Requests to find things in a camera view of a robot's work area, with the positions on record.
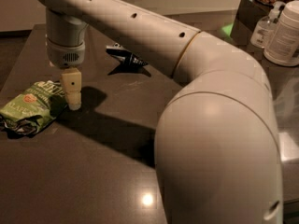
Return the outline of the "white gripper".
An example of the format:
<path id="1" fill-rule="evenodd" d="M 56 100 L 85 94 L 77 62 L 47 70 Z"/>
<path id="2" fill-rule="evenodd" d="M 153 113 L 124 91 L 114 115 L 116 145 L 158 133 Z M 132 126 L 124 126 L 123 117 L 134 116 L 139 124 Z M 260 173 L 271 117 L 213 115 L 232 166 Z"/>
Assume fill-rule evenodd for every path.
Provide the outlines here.
<path id="1" fill-rule="evenodd" d="M 85 43 L 75 47 L 66 47 L 47 39 L 46 48 L 50 63 L 60 69 L 76 67 L 84 61 Z M 61 73 L 60 82 L 69 109 L 79 110 L 81 108 L 81 72 L 77 68 L 67 68 Z"/>

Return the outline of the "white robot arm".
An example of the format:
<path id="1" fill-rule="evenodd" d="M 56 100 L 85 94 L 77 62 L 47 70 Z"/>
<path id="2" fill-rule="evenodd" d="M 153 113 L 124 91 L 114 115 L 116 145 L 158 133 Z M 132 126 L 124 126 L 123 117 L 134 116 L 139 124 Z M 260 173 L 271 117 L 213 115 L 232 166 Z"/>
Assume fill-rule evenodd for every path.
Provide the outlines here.
<path id="1" fill-rule="evenodd" d="M 155 168 L 168 224 L 283 224 L 271 86 L 245 51 L 121 0 L 38 0 L 120 43 L 183 89 L 158 122 Z"/>

